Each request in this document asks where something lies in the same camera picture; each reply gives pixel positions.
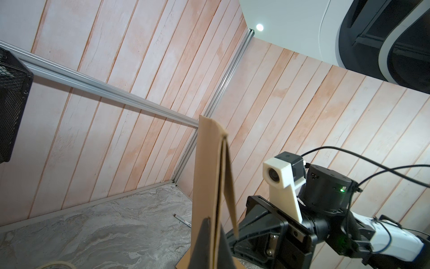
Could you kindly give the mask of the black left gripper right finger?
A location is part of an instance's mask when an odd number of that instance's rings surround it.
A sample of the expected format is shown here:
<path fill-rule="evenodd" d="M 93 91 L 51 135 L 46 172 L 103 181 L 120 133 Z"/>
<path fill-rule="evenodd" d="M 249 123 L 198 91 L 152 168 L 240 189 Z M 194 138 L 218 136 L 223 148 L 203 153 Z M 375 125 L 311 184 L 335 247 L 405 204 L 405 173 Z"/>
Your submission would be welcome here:
<path fill-rule="evenodd" d="M 220 229 L 220 238 L 218 246 L 218 258 L 217 258 L 218 269 L 236 269 L 236 265 L 233 256 L 228 245 L 226 234 L 223 227 Z"/>

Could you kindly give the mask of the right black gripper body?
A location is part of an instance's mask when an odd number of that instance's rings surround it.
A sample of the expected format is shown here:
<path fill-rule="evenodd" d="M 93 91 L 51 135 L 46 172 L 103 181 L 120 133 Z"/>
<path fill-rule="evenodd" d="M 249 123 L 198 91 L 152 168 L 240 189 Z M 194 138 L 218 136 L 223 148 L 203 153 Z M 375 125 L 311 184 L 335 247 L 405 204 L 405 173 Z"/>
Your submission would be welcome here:
<path fill-rule="evenodd" d="M 302 212 L 298 222 L 261 196 L 250 196 L 239 236 L 226 234 L 233 256 L 263 269 L 309 269 L 318 243 L 316 220 Z"/>

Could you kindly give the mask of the brown kraft file bag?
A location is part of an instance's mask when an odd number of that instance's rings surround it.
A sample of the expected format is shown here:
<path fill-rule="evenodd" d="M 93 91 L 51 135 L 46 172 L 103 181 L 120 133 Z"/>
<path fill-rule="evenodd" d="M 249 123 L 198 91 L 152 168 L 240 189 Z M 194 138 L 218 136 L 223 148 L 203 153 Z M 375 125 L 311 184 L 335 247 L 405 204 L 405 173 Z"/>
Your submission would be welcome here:
<path fill-rule="evenodd" d="M 233 221 L 235 237 L 239 236 L 236 220 L 234 181 L 228 150 L 228 133 L 215 120 L 200 116 L 194 166 L 194 194 L 191 220 L 191 244 L 185 255 L 176 264 L 177 269 L 187 269 L 190 255 L 194 251 L 203 219 L 211 220 L 211 267 L 217 269 L 220 229 L 222 227 L 222 203 Z M 233 257 L 236 268 L 244 265 Z"/>

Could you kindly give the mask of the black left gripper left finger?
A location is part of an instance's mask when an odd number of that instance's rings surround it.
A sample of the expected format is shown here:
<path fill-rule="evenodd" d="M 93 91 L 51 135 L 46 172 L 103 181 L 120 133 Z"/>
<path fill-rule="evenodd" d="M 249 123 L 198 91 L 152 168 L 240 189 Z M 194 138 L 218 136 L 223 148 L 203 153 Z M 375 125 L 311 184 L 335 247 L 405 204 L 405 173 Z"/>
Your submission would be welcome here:
<path fill-rule="evenodd" d="M 211 264 L 211 220 L 208 217 L 203 219 L 200 226 L 188 269 L 210 269 Z"/>

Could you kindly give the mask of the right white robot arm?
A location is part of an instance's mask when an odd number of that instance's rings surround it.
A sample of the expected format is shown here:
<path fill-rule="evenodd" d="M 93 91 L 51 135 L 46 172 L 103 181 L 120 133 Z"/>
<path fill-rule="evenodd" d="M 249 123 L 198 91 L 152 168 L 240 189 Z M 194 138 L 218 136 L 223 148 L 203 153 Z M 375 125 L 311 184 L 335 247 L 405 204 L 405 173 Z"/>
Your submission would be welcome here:
<path fill-rule="evenodd" d="M 227 234 L 235 257 L 264 269 L 308 269 L 316 246 L 360 259 L 374 269 L 427 269 L 430 241 L 381 215 L 354 213 L 350 202 L 359 183 L 306 163 L 297 155 L 263 164 L 269 198 L 250 196 L 239 233 Z"/>

